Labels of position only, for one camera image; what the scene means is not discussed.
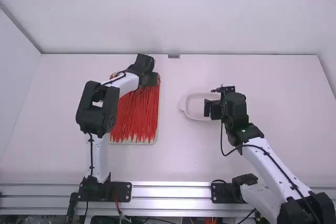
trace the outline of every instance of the metal extrusion frame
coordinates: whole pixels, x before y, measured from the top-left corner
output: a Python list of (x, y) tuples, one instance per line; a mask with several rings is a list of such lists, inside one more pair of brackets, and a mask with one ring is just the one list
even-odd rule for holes
[[(132, 199), (120, 203), (128, 216), (245, 217), (248, 204), (213, 204), (208, 182), (132, 182)], [(0, 215), (66, 215), (75, 184), (0, 184)], [(336, 203), (336, 187), (312, 187)], [(78, 202), (75, 215), (84, 215), (86, 202)], [(92, 216), (117, 216), (113, 202), (89, 202)]]

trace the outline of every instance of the white wall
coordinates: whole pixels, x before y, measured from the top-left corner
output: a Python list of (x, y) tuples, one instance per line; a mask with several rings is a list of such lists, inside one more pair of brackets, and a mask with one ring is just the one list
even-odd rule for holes
[(39, 51), (0, 9), (0, 159), (25, 100)]
[(318, 53), (336, 90), (336, 0), (0, 2), (47, 53)]

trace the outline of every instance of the white table surface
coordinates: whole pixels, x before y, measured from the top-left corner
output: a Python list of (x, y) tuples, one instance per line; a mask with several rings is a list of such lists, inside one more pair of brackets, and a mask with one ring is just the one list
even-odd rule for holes
[[(211, 181), (255, 172), (239, 156), (222, 157), (218, 121), (196, 122), (180, 98), (230, 82), (246, 95), (248, 114), (271, 147), (310, 186), (336, 186), (336, 102), (317, 56), (155, 56), (161, 75), (154, 145), (109, 145), (113, 180)], [(80, 182), (86, 137), (75, 122), (88, 80), (106, 80), (135, 55), (42, 57), (0, 163), (1, 183)], [(224, 137), (225, 151), (231, 146)]]

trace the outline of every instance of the red bristle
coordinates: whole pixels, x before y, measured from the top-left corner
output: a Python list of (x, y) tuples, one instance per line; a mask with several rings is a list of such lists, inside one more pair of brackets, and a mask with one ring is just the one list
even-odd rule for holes
[(136, 142), (155, 140), (159, 113), (160, 78), (156, 87), (146, 87), (123, 96), (110, 140), (119, 143), (136, 137)]

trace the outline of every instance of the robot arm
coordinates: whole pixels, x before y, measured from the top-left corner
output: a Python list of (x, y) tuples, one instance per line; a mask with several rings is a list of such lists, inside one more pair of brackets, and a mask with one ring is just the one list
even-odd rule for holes
[(238, 202), (255, 207), (270, 223), (336, 223), (332, 200), (315, 194), (283, 164), (264, 134), (249, 122), (246, 97), (232, 85), (221, 86), (220, 100), (204, 101), (204, 116), (221, 120), (228, 140), (258, 171), (266, 185), (253, 174), (232, 180)]
[(85, 85), (76, 122), (87, 138), (90, 166), (85, 178), (93, 177), (98, 183), (109, 178), (107, 167), (108, 133), (117, 121), (119, 99), (128, 92), (143, 86), (157, 85), (153, 72), (154, 58), (138, 54), (134, 64), (105, 82), (88, 81)]

